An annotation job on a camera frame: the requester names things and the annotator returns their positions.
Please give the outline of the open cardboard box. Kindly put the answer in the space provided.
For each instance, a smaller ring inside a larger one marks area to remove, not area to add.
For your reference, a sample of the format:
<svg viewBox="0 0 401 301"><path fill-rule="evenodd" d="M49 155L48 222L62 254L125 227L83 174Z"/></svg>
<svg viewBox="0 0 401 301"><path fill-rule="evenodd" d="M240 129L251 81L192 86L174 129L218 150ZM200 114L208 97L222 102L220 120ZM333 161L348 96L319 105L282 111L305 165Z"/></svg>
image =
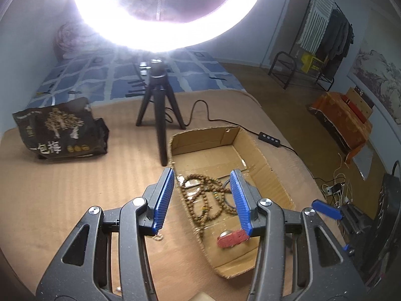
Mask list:
<svg viewBox="0 0 401 301"><path fill-rule="evenodd" d="M168 155L177 190L207 261L219 276L234 278L256 263L259 240L222 249L217 238L241 228L230 189L230 173L239 169L264 198L284 209L295 204L251 136L234 126L199 128L174 134Z"/></svg>

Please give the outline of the black tripod stand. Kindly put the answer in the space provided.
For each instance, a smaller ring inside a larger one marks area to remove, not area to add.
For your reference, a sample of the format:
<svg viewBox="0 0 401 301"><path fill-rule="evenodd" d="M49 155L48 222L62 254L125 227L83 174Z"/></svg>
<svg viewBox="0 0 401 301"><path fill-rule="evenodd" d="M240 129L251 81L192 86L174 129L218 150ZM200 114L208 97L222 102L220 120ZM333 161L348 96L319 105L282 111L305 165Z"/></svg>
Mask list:
<svg viewBox="0 0 401 301"><path fill-rule="evenodd" d="M166 64L159 58L150 60L150 64L140 66L140 69L147 70L148 81L145 86L145 94L139 108L136 126L141 126L143 117L151 98L153 98L154 115L156 121L156 135L158 140L158 150L160 156L160 163L166 166L168 163L167 149L166 149L166 113L165 101L170 103L171 109L175 115L180 129L185 130L179 105L177 103L173 88L169 83L169 76L166 70Z"/></svg>

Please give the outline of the black snack bag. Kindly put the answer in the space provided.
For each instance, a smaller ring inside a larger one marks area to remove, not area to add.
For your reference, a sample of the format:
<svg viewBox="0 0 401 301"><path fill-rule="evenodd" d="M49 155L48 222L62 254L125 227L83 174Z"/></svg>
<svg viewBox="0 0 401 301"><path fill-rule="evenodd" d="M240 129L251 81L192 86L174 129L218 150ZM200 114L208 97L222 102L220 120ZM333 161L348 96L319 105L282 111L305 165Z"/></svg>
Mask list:
<svg viewBox="0 0 401 301"><path fill-rule="evenodd" d="M39 159L107 153L110 131L102 118L93 117L86 97L49 107L32 107L12 116L23 144Z"/></svg>

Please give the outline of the blue patterned bed sheet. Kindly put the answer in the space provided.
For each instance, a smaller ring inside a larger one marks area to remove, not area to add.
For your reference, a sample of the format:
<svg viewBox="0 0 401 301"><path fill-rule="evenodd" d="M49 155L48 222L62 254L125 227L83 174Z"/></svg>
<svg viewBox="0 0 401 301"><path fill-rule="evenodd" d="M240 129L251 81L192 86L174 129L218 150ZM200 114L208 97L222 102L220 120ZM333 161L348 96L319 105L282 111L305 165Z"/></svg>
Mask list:
<svg viewBox="0 0 401 301"><path fill-rule="evenodd" d="M234 75L205 51L174 50L164 55L174 93L201 90L245 90ZM140 66L144 56L119 50L101 50L62 60L46 76L27 107L47 107L86 97L109 104L145 93L147 76Z"/></svg>

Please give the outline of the yellow crate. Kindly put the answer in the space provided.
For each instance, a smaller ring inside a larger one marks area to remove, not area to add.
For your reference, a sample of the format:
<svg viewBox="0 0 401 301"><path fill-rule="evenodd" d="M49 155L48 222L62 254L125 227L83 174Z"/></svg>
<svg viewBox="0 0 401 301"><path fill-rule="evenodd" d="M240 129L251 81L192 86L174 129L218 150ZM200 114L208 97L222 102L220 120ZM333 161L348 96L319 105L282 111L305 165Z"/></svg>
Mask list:
<svg viewBox="0 0 401 301"><path fill-rule="evenodd" d="M324 66L324 62L313 54L305 52L301 57L301 71L306 74L319 73Z"/></svg>

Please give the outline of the dark hanging clothes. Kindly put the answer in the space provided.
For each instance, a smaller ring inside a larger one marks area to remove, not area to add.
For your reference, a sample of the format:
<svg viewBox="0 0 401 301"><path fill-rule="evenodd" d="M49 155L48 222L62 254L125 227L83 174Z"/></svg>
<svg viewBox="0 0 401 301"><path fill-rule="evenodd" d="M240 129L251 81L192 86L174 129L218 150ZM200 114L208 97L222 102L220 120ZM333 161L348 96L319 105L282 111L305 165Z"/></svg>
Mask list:
<svg viewBox="0 0 401 301"><path fill-rule="evenodd" d="M353 44L353 27L338 9L333 9L324 37L316 52L316 57L324 62L322 74L333 80L341 62L347 57Z"/></svg>

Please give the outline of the black clothes rack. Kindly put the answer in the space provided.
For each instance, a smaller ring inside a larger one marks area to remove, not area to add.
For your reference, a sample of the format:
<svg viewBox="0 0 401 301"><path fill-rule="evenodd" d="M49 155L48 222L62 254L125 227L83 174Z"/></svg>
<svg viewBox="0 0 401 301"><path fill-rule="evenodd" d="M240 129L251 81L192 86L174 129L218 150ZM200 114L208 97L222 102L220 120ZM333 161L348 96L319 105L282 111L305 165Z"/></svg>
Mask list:
<svg viewBox="0 0 401 301"><path fill-rule="evenodd" d="M309 0L291 48L276 53L268 75L283 89L299 79L328 92L354 37L353 25L335 0Z"/></svg>

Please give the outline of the folded floral quilt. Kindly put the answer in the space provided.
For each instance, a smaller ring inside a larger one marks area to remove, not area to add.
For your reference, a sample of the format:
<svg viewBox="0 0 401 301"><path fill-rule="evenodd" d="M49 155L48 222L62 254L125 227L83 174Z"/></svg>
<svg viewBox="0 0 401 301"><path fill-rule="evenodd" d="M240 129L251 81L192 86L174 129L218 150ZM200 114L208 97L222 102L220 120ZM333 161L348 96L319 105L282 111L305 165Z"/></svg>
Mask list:
<svg viewBox="0 0 401 301"><path fill-rule="evenodd" d="M80 21L62 25L55 38L64 59L96 51L103 45L103 39Z"/></svg>

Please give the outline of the white striped hanging cloth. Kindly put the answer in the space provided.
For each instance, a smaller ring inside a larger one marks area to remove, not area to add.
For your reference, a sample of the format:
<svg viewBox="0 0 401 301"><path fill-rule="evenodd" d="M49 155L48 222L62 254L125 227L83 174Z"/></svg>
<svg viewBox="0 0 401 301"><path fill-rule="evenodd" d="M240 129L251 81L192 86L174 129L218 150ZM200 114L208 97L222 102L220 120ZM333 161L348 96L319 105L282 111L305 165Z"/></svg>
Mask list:
<svg viewBox="0 0 401 301"><path fill-rule="evenodd" d="M297 44L305 51L315 54L328 26L334 0L310 0L307 17Z"/></svg>

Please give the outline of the landscape wall painting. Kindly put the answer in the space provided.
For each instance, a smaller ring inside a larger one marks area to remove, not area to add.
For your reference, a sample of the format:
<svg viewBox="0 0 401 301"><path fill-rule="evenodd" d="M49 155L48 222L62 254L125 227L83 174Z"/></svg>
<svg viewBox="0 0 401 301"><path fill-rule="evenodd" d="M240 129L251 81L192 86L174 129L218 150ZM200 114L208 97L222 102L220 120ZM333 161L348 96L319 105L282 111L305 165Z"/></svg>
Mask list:
<svg viewBox="0 0 401 301"><path fill-rule="evenodd" d="M400 67L387 61L383 54L363 39L351 72L377 97L400 126Z"/></svg>

